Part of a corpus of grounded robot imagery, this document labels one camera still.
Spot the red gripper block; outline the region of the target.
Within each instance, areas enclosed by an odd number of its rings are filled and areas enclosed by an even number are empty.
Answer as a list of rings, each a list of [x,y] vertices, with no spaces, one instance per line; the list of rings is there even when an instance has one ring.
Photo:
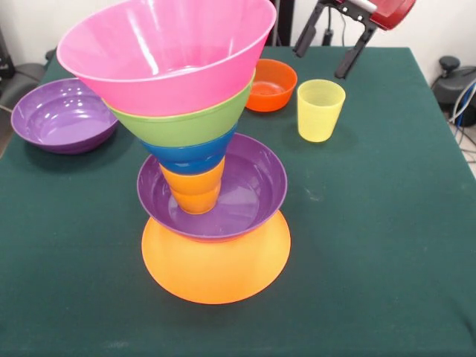
[[[335,2],[336,8],[344,15],[348,15],[352,19],[365,24],[365,29],[356,44],[345,53],[344,58],[335,70],[335,77],[346,79],[361,52],[376,32],[376,29],[394,29],[408,15],[415,3],[415,0],[337,0]],[[325,7],[328,8],[328,22],[327,28],[324,31],[322,45],[330,45],[332,41],[332,12],[330,4],[331,1],[317,1],[293,48],[294,53],[298,57],[304,57],[315,38],[315,26]]]

